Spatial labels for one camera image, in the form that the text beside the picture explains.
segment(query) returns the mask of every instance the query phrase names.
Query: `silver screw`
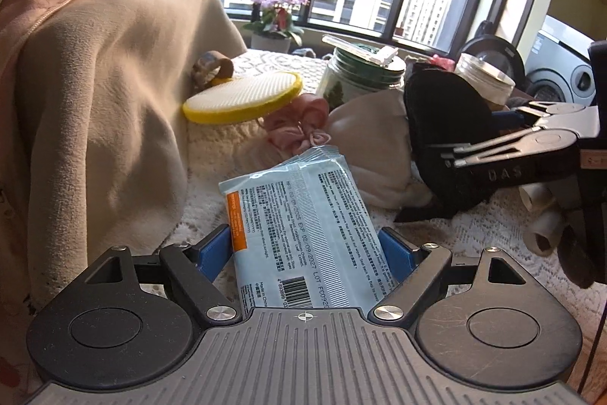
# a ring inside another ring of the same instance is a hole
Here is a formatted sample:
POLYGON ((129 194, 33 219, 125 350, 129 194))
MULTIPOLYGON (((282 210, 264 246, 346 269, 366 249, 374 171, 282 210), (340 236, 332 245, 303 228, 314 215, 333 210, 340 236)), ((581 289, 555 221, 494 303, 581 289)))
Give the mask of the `silver screw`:
POLYGON ((396 321, 405 315, 403 310, 395 305, 381 305, 373 311, 373 314, 377 319, 384 321, 396 321))
POLYGON ((216 305, 209 309, 206 315, 214 321, 228 321, 236 317, 236 310, 227 305, 216 305))

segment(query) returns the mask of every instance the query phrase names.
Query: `black cable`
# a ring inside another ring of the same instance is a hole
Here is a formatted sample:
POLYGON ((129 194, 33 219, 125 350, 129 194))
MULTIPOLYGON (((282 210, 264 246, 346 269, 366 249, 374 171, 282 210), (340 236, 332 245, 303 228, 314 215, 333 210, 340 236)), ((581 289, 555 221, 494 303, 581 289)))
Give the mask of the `black cable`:
POLYGON ((603 334, 603 327, 605 327, 605 319, 607 319, 607 301, 605 302, 605 309, 603 309, 603 315, 599 321, 599 329, 597 329, 597 334, 594 337, 593 348, 590 349, 590 354, 588 354, 588 361, 586 363, 586 368, 584 369, 584 374, 582 375, 582 380, 580 381, 580 385, 577 387, 577 393, 579 395, 581 395, 582 391, 584 390, 586 380, 590 374, 590 368, 593 366, 594 354, 596 354, 597 348, 599 347, 599 340, 603 334))

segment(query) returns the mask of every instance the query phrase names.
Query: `gray pot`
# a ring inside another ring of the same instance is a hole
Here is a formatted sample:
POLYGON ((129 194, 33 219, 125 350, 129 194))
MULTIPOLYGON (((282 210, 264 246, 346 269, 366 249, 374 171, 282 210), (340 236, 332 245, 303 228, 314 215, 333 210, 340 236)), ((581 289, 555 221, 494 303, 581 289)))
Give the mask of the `gray pot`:
POLYGON ((257 33, 251 36, 251 48, 256 50, 267 50, 269 52, 280 52, 288 54, 291 39, 270 39, 262 37, 257 33))

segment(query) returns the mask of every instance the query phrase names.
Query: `black bag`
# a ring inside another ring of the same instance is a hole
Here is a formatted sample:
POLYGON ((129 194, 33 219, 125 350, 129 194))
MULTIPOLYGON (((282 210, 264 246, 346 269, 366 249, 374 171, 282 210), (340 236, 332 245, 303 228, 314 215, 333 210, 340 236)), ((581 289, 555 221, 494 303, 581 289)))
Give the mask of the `black bag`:
POLYGON ((423 208, 402 209, 395 222, 453 218, 488 200, 496 188, 479 188, 465 172, 456 174, 441 155, 454 145, 493 139, 499 132, 487 103, 463 78, 428 63, 409 69, 404 101, 412 158, 435 199, 423 208))

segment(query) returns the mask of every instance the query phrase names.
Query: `light blue package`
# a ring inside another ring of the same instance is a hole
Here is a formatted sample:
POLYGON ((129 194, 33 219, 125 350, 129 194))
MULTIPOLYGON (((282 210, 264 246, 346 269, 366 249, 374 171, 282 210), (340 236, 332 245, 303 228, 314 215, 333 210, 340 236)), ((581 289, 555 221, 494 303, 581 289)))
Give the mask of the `light blue package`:
POLYGON ((379 239, 335 147, 312 148, 219 186, 244 314, 252 307, 360 307, 366 314, 393 290, 379 239))

